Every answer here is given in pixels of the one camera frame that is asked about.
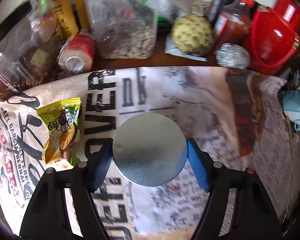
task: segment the yellow snack bag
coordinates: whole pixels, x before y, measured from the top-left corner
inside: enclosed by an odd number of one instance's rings
[[[45,164],[56,164],[64,160],[72,166],[79,163],[75,143],[80,138],[80,110],[80,98],[60,100],[37,109],[38,116],[49,131],[49,139],[42,150],[42,160]]]

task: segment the yellow textured ball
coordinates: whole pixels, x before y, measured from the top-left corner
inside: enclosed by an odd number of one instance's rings
[[[205,54],[213,43],[211,25],[198,14],[187,14],[173,23],[171,37],[184,53]]]

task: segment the red plastic container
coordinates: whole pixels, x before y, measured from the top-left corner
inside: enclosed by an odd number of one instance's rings
[[[274,8],[260,6],[243,47],[250,66],[266,75],[275,74],[300,44],[300,8],[290,0],[277,0]]]

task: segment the candy wrapper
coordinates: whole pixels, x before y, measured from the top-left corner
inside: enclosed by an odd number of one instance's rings
[[[49,131],[49,139],[42,150],[42,160],[47,167],[65,170],[79,163],[75,143],[80,138],[78,129],[80,109],[81,99],[70,98],[37,110],[38,116]]]

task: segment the newspaper print tablecloth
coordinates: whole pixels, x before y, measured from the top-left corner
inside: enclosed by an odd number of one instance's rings
[[[45,84],[0,102],[0,201],[18,234],[31,195],[45,170],[41,160],[47,131],[36,109],[51,102],[82,99],[79,158],[98,151],[128,118],[144,113],[174,120],[232,169],[256,169],[284,216],[291,188],[291,150],[277,92],[284,80],[221,67],[144,67],[107,70]],[[189,239],[208,195],[189,163],[170,183],[156,188],[131,184],[111,165],[93,199],[110,236],[116,239]],[[80,235],[66,190],[72,230]],[[234,193],[221,234],[228,231]]]

